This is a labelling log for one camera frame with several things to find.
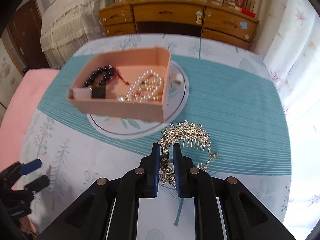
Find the gold leaf hair comb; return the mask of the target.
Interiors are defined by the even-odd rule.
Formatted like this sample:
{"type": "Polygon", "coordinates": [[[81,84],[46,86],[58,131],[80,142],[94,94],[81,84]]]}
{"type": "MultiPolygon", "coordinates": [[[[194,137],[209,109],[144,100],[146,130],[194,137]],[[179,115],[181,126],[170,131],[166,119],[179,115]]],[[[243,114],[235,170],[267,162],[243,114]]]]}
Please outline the gold leaf hair comb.
{"type": "Polygon", "coordinates": [[[181,147],[194,148],[198,151],[206,151],[209,159],[205,164],[198,163],[197,168],[206,171],[210,162],[219,157],[217,152],[211,151],[211,140],[209,133],[203,129],[201,124],[195,124],[184,120],[178,124],[170,123],[169,127],[161,130],[162,137],[159,139],[161,158],[159,181],[162,185],[176,186],[173,168],[173,159],[169,158],[169,153],[173,150],[174,144],[181,147]]]}

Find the pink band smart watch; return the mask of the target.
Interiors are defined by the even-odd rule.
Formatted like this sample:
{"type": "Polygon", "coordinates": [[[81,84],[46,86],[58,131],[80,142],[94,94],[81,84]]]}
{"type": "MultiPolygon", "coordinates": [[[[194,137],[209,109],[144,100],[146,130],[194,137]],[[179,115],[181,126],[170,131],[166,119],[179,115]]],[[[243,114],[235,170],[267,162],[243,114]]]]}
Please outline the pink band smart watch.
{"type": "Polygon", "coordinates": [[[104,99],[106,88],[104,86],[75,87],[68,91],[70,99],[104,99]]]}

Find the pink rectangular jewelry box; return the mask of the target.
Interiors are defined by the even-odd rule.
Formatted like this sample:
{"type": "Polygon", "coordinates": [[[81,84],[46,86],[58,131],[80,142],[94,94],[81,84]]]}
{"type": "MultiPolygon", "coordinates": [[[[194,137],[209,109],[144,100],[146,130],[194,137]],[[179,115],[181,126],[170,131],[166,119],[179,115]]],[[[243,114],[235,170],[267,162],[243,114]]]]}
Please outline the pink rectangular jewelry box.
{"type": "Polygon", "coordinates": [[[81,113],[164,122],[171,53],[163,47],[101,53],[87,60],[70,88],[104,86],[104,99],[66,99],[81,113]]]}

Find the pink blanket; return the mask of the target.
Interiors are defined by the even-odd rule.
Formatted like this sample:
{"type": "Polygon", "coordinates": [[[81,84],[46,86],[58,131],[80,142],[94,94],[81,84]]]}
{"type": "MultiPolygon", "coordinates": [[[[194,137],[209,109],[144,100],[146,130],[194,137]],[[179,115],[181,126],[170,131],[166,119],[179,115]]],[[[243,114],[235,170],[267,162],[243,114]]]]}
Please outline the pink blanket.
{"type": "Polygon", "coordinates": [[[16,89],[1,125],[1,170],[19,161],[29,124],[58,69],[30,70],[16,89]]]}

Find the tree print tablecloth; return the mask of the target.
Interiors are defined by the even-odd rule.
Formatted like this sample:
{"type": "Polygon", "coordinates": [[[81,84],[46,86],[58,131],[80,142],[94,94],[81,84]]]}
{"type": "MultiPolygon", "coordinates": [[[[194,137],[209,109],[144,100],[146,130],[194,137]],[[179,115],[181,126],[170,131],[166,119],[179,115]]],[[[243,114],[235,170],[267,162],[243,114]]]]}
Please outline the tree print tablecloth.
{"type": "Polygon", "coordinates": [[[149,155],[164,124],[80,113],[67,90],[94,55],[159,46],[172,54],[184,77],[169,88],[166,122],[201,124],[210,135],[207,151],[182,153],[208,164],[211,176],[238,178],[279,220],[284,220],[291,178],[290,140],[285,114],[259,57],[240,48],[187,36],[127,35],[102,38],[79,49],[42,97],[29,125],[21,161],[42,161],[23,184],[45,174],[49,186],[35,195],[30,220],[44,230],[98,178],[122,177],[149,155]]]}

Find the brown wooden door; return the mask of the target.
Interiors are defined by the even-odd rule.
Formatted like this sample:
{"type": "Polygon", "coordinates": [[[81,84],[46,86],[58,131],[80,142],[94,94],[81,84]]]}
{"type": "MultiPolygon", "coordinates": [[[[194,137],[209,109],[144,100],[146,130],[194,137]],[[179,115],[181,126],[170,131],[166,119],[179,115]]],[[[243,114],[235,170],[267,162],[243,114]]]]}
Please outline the brown wooden door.
{"type": "Polygon", "coordinates": [[[23,63],[20,68],[23,74],[31,69],[49,68],[40,44],[41,25],[36,0],[29,0],[20,6],[7,24],[9,38],[23,63]]]}

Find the white lace cover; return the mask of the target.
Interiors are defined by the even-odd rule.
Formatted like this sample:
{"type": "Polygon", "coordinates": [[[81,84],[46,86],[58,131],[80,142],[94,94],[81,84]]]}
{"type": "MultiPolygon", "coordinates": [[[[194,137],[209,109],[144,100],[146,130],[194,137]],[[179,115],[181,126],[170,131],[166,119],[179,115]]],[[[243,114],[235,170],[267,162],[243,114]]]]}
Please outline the white lace cover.
{"type": "Polygon", "coordinates": [[[40,44],[49,67],[59,69],[85,43],[102,38],[99,10],[114,0],[55,0],[42,16],[40,44]]]}

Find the wooden desk with drawers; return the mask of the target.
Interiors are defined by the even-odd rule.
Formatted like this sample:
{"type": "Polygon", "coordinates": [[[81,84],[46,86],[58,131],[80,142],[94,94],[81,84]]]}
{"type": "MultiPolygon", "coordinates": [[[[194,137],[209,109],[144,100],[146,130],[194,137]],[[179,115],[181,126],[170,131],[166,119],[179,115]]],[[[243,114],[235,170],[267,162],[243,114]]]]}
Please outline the wooden desk with drawers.
{"type": "Polygon", "coordinates": [[[106,36],[177,34],[249,49],[259,21],[212,0],[127,0],[99,10],[106,36]]]}

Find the white floral curtain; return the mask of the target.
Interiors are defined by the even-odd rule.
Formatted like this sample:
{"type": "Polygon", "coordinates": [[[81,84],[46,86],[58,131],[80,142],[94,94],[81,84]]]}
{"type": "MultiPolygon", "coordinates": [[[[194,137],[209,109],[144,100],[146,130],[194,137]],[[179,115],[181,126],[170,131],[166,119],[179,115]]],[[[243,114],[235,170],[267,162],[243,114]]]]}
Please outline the white floral curtain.
{"type": "Polygon", "coordinates": [[[252,50],[285,100],[319,53],[319,15],[309,0],[258,1],[252,50]]]}

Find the small red box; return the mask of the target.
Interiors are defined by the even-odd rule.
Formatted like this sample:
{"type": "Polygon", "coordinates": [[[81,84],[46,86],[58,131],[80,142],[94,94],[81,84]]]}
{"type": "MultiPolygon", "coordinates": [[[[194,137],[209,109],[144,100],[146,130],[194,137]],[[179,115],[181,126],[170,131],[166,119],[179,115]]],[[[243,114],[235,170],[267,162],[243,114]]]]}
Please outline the small red box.
{"type": "Polygon", "coordinates": [[[252,12],[252,11],[246,9],[246,8],[242,8],[241,9],[241,13],[246,15],[246,16],[249,16],[251,18],[255,18],[255,16],[256,16],[256,14],[254,12],[252,12]]]}

